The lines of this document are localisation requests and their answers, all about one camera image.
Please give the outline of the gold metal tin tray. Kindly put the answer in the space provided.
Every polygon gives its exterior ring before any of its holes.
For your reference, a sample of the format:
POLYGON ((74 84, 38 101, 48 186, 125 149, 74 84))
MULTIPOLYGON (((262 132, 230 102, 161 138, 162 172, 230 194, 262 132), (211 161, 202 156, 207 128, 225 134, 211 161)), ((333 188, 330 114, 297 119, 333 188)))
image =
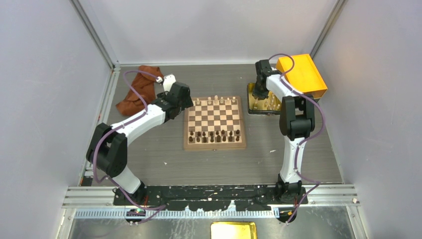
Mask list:
POLYGON ((272 92, 269 92, 268 97, 263 100, 255 99, 252 94, 254 86, 254 83, 247 85, 248 113, 250 115, 279 115, 281 101, 272 92))

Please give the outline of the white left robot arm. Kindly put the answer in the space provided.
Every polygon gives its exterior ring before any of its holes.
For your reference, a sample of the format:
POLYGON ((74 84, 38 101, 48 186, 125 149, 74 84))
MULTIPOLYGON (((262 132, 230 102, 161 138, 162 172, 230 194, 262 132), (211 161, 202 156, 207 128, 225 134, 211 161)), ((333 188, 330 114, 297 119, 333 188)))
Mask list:
POLYGON ((126 192, 128 202, 134 206, 142 204, 145 199, 144 183, 127 165, 128 146, 139 136, 173 120, 192 106, 189 86, 174 82, 169 90, 160 93, 135 115, 113 125, 97 125, 86 154, 87 161, 117 183, 126 192))

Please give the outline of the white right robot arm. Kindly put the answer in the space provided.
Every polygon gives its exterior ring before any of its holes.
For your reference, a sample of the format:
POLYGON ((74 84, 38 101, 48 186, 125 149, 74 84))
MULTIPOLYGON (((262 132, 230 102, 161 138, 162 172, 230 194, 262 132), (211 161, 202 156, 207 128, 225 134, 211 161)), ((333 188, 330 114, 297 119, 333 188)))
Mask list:
POLYGON ((264 100, 273 93, 281 101, 279 128, 285 139, 283 166, 279 173, 279 183, 283 186, 276 191, 277 200, 284 205, 291 203, 296 192, 293 187, 302 183, 299 168, 304 151, 305 139, 315 129, 315 108, 312 96, 304 96, 284 77, 284 74, 270 66, 269 60, 255 63, 256 83, 252 96, 264 100))

